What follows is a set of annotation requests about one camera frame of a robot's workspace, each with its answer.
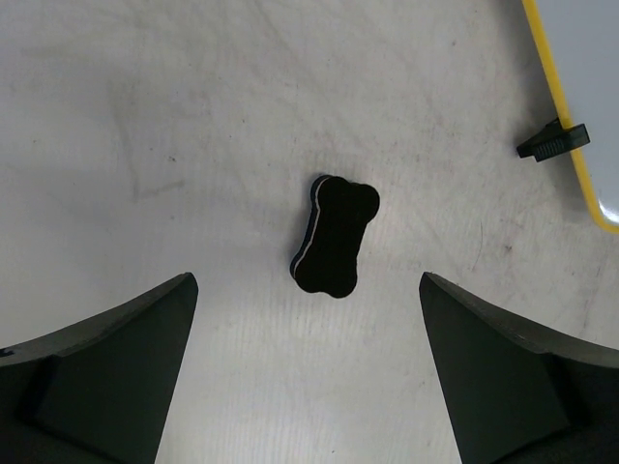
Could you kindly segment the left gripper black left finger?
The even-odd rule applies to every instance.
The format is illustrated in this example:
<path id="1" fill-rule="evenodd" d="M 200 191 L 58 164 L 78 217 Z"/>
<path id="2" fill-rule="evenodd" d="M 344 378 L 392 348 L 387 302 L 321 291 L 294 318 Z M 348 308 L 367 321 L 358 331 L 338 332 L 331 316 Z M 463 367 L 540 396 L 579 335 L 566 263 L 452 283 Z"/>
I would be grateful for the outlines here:
<path id="1" fill-rule="evenodd" d="M 197 296 L 194 275 L 177 275 L 2 349 L 2 462 L 154 462 Z"/>

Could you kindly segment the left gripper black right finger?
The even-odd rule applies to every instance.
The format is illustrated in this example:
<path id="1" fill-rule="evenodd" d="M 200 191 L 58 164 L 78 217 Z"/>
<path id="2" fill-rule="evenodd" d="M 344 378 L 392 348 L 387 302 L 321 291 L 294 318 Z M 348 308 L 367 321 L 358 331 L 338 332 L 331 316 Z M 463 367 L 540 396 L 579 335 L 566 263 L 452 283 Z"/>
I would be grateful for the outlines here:
<path id="1" fill-rule="evenodd" d="M 427 337 L 464 463 L 615 463 L 618 352 L 423 274 Z"/>

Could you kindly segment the black bone shaped eraser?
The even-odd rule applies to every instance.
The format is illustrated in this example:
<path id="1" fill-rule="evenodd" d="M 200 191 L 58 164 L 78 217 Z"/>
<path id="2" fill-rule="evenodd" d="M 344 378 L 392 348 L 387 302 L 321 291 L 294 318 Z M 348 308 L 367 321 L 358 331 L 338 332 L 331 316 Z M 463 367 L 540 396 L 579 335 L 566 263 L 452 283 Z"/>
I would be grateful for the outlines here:
<path id="1" fill-rule="evenodd" d="M 379 193 L 367 184 L 321 175 L 311 185 L 309 200 L 308 226 L 291 261 L 291 276 L 307 293 L 345 298 L 357 285 L 357 258 L 378 213 Z"/>

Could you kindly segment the yellow framed whiteboard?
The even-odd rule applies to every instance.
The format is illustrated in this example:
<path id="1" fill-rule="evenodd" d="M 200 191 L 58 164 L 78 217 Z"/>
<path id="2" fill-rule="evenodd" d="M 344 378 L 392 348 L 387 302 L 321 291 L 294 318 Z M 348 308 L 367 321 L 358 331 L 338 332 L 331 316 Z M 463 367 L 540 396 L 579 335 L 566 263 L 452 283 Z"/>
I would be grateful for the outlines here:
<path id="1" fill-rule="evenodd" d="M 618 231 L 618 4 L 522 4 L 563 128 L 584 124 L 590 143 L 568 153 L 594 222 Z"/>

